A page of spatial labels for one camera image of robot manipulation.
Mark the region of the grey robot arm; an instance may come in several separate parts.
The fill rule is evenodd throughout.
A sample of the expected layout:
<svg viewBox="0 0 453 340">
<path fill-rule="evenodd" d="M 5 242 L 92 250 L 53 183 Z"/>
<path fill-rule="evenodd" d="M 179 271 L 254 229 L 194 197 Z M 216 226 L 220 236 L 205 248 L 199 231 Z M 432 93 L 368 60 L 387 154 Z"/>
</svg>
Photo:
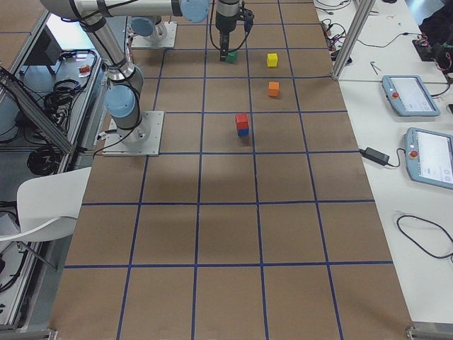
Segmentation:
<svg viewBox="0 0 453 340">
<path fill-rule="evenodd" d="M 131 22 L 132 31 L 150 42 L 163 40 L 167 36 L 167 29 L 160 16 L 135 16 Z"/>
<path fill-rule="evenodd" d="M 64 21 L 79 23 L 102 57 L 113 84 L 106 92 L 105 107 L 116 124 L 117 136 L 126 143 L 143 142 L 150 135 L 150 126 L 139 107 L 144 77 L 116 40 L 108 18 L 179 16 L 192 23 L 213 18 L 219 31 L 221 61 L 231 51 L 229 36 L 237 22 L 242 21 L 249 33 L 254 21 L 244 1 L 43 1 L 42 5 Z"/>
</svg>

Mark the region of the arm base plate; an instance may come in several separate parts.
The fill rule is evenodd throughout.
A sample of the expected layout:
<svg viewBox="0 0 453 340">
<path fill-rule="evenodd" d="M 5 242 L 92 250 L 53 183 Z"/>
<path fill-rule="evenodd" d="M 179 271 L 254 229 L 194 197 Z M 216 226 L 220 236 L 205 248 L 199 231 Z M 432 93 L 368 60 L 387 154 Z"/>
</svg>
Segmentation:
<svg viewBox="0 0 453 340">
<path fill-rule="evenodd" d="M 111 118 L 109 128 L 116 130 L 105 139 L 102 155 L 106 157 L 132 157 L 159 155 L 164 125 L 163 111 L 142 111 L 141 123 L 129 135 L 129 131 L 117 129 Z"/>
<path fill-rule="evenodd" d="M 148 18 L 133 18 L 131 24 L 132 49 L 174 48 L 177 25 L 174 21 L 154 23 Z"/>
</svg>

